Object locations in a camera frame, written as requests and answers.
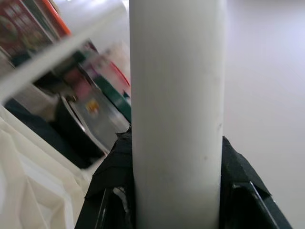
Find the white pipe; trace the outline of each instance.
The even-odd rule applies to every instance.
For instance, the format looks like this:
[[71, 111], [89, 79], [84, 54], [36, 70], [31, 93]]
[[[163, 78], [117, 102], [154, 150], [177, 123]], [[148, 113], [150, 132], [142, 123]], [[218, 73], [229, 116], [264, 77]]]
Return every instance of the white pipe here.
[[122, 3], [103, 14], [95, 24], [85, 28], [76, 35], [67, 37], [54, 44], [46, 51], [37, 55], [33, 60], [26, 62], [15, 71], [0, 78], [0, 102], [5, 103], [9, 96], [14, 95], [24, 86], [47, 73], [52, 67], [62, 62], [76, 51], [93, 34], [105, 31], [111, 23], [126, 13]]
[[224, 0], [131, 0], [138, 229], [218, 227]]

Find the shelf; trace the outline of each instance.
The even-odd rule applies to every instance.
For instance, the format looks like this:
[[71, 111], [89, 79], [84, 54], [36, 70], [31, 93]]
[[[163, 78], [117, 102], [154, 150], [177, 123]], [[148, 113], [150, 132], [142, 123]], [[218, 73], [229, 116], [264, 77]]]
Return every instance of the shelf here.
[[0, 78], [0, 102], [6, 100], [30, 82], [47, 73], [52, 67], [62, 62], [76, 51], [93, 34], [107, 30], [112, 22], [126, 13], [124, 5], [117, 4], [97, 20], [95, 24], [75, 35], [69, 36], [47, 48], [32, 60], [24, 63], [11, 73]]

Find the red book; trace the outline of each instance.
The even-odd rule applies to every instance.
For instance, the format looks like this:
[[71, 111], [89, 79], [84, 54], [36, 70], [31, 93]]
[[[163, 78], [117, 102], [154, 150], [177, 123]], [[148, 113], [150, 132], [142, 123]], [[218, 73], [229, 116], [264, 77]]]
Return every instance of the red book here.
[[21, 0], [0, 3], [0, 46], [8, 55], [39, 51], [50, 44], [51, 38]]

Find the white cylindrical pole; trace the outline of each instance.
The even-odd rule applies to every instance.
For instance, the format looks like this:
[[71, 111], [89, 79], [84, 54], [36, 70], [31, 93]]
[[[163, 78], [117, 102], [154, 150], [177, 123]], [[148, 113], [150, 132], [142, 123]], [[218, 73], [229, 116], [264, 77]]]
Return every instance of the white cylindrical pole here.
[[223, 0], [130, 0], [138, 229], [218, 227]]

